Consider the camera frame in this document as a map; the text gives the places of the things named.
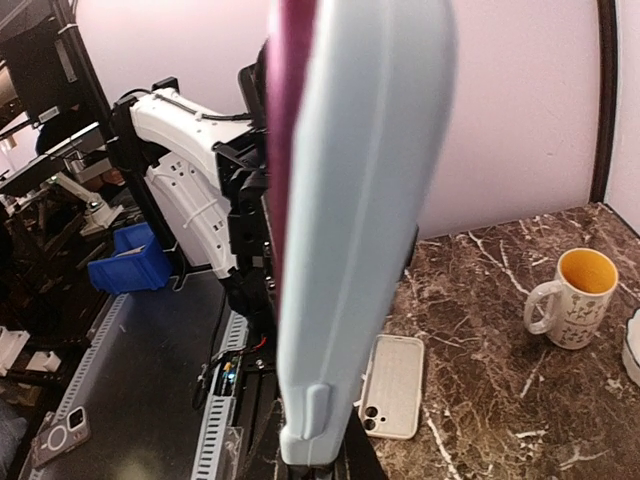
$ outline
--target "blue bin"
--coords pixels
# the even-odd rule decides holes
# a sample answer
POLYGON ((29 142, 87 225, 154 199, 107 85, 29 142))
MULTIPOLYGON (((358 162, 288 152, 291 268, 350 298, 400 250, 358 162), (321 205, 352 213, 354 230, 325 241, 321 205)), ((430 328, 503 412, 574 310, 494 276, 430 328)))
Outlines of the blue bin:
POLYGON ((121 228, 114 233, 116 251, 111 258, 89 263, 89 278, 98 290, 113 295, 164 287, 171 275, 171 263, 146 223, 121 228), (139 253, 117 255, 144 246, 139 253))

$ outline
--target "white phone case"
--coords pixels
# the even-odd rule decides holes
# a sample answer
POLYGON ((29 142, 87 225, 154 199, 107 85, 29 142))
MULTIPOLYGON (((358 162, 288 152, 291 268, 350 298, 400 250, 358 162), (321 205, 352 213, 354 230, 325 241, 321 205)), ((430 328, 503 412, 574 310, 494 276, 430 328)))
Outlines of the white phone case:
POLYGON ((369 436, 408 440, 416 434, 423 365, 421 340, 378 335, 358 412, 369 436))

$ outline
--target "mug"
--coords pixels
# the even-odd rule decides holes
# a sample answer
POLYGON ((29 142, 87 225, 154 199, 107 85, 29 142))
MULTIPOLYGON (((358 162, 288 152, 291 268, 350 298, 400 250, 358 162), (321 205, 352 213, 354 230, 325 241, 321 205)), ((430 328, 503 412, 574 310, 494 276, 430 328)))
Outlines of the mug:
POLYGON ((602 253, 575 248, 558 260, 555 280, 538 285, 524 306, 524 325, 531 333, 546 333, 562 348, 576 350, 590 342, 618 285, 618 269, 602 253), (548 298, 542 320, 532 322, 537 304, 548 298))

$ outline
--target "phone case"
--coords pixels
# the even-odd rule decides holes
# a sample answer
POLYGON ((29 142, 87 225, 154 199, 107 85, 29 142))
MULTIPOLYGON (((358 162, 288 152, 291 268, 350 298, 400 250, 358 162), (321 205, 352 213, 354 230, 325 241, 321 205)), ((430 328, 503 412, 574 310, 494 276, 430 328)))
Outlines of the phone case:
POLYGON ((418 430, 424 345, 417 338, 378 335, 359 416, 369 436, 407 440, 418 430))
POLYGON ((59 457, 82 445, 91 436, 89 422, 84 408, 73 410, 65 418, 47 428, 32 441, 32 465, 39 469, 59 457), (73 418, 80 415, 81 421, 73 424, 73 418))

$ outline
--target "brown marble surface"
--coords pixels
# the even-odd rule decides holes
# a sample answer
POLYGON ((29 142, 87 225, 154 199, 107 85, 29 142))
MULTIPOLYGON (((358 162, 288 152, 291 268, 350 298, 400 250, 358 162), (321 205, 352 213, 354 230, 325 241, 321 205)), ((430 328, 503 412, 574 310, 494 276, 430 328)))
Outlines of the brown marble surface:
POLYGON ((385 326, 425 343, 420 427, 372 439, 395 479, 640 479, 640 387, 621 361, 640 306, 640 240, 590 205, 421 241, 385 326), (587 246, 619 288, 591 345, 562 350, 522 324, 527 293, 587 246))

